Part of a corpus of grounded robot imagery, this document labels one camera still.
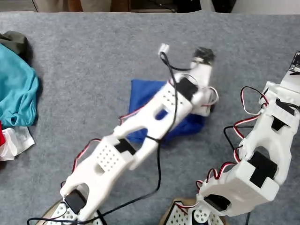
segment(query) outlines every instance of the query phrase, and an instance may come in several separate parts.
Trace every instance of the gray carpet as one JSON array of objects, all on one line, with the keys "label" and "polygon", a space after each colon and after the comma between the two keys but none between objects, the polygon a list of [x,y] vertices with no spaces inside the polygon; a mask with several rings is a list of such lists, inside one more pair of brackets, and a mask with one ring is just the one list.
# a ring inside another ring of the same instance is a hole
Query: gray carpet
[{"label": "gray carpet", "polygon": [[[0,164],[0,224],[25,224],[60,198],[60,182],[70,174],[77,153],[89,139],[111,133],[118,116],[126,113],[131,79],[169,77],[157,57],[162,42],[170,44],[170,61],[178,67],[189,65],[197,46],[211,48],[217,56],[211,84],[220,102],[205,128],[162,150],[157,194],[105,217],[111,225],[157,224],[173,198],[194,197],[196,179],[233,160],[222,130],[247,117],[240,89],[281,81],[300,49],[299,23],[299,15],[0,14],[0,32],[16,30],[28,37],[42,84],[38,121],[30,128],[36,145]],[[257,98],[249,94],[249,108],[258,109]],[[299,224],[299,149],[298,134],[285,184],[274,202],[254,210],[250,225]],[[101,211],[151,191],[156,183],[153,154],[118,180]],[[245,215],[229,222],[242,225]]]}]

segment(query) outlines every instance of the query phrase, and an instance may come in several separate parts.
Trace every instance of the teal shirt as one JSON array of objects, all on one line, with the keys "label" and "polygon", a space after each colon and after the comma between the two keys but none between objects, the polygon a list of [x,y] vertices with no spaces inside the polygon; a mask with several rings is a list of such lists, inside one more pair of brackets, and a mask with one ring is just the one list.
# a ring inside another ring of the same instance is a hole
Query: teal shirt
[{"label": "teal shirt", "polygon": [[3,127],[32,125],[37,114],[37,89],[35,70],[0,44],[0,121]]}]

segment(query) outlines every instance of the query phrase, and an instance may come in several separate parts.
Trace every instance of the white connector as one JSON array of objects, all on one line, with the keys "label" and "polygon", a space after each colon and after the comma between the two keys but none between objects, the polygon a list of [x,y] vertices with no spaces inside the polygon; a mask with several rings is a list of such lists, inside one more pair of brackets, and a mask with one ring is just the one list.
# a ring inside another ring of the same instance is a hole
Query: white connector
[{"label": "white connector", "polygon": [[162,43],[161,46],[160,46],[160,48],[159,48],[159,51],[158,51],[158,53],[157,53],[158,56],[160,56],[161,53],[167,54],[168,51],[169,51],[169,48],[170,48],[169,45]]}]

